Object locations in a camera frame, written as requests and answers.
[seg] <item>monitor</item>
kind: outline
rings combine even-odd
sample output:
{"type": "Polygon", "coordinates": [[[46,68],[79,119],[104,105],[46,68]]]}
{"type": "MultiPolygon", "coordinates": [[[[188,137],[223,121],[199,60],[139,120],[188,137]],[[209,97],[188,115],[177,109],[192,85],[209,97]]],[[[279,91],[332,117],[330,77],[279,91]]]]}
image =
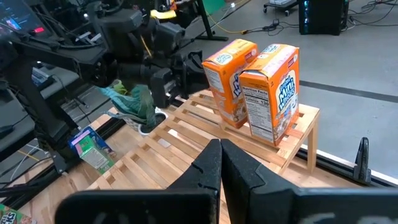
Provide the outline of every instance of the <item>monitor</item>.
{"type": "MultiPolygon", "coordinates": [[[[0,0],[0,22],[25,32],[34,30],[39,36],[50,35],[24,0],[0,0]]],[[[0,35],[10,32],[9,29],[0,26],[0,35]]]]}

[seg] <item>small carton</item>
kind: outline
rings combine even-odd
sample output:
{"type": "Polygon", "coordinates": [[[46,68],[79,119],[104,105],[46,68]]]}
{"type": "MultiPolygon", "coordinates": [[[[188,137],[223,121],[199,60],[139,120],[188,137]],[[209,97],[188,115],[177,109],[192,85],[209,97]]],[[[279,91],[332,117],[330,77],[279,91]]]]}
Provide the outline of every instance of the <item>small carton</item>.
{"type": "Polygon", "coordinates": [[[299,48],[272,44],[239,76],[251,134],[277,146],[299,116],[299,48]]]}
{"type": "Polygon", "coordinates": [[[36,224],[37,222],[21,212],[0,204],[1,224],[36,224]]]}
{"type": "Polygon", "coordinates": [[[116,153],[91,127],[82,129],[68,143],[81,159],[98,170],[100,174],[104,174],[114,165],[113,158],[116,157],[116,153]]]}
{"type": "Polygon", "coordinates": [[[248,121],[239,74],[257,55],[257,44],[236,39],[203,62],[221,117],[235,128],[248,121]]]}

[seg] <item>wooden shelf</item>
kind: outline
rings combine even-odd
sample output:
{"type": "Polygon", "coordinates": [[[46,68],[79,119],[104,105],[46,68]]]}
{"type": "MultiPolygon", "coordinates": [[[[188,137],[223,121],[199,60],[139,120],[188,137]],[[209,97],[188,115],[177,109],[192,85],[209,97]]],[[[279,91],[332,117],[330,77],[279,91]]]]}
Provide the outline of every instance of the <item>wooden shelf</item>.
{"type": "MultiPolygon", "coordinates": [[[[180,177],[214,138],[230,139],[253,157],[282,173],[292,161],[295,153],[307,136],[311,136],[312,149],[316,149],[319,110],[300,105],[300,119],[295,128],[287,133],[279,148],[265,145],[250,138],[249,128],[240,130],[221,127],[222,119],[211,93],[201,92],[187,100],[169,118],[129,151],[122,159],[94,182],[89,190],[105,189],[164,189],[180,177]],[[171,144],[163,147],[163,139],[171,144]]],[[[315,167],[315,159],[308,163],[315,167]]],[[[229,223],[228,209],[221,191],[221,223],[229,223]]]]}

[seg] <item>cereal box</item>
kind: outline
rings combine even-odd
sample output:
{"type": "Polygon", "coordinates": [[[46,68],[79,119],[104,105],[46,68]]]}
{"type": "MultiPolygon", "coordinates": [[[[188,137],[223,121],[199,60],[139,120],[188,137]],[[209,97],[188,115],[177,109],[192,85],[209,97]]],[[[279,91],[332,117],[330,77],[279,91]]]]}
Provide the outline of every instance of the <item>cereal box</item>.
{"type": "Polygon", "coordinates": [[[256,55],[257,44],[236,39],[203,62],[220,115],[235,128],[248,120],[239,74],[256,55]]]}
{"type": "Polygon", "coordinates": [[[239,76],[254,138],[277,146],[299,116],[299,48],[272,44],[239,76]]]}
{"type": "Polygon", "coordinates": [[[0,204],[0,223],[1,224],[36,224],[37,222],[30,217],[15,211],[5,205],[0,204]]]}

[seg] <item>computer tower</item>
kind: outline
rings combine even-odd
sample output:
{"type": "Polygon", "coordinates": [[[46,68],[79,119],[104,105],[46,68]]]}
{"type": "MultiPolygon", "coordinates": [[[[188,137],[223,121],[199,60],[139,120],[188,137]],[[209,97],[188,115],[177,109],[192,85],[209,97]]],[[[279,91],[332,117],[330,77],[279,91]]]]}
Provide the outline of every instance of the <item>computer tower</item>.
{"type": "Polygon", "coordinates": [[[347,26],[348,0],[298,0],[300,33],[340,35],[347,26]]]}

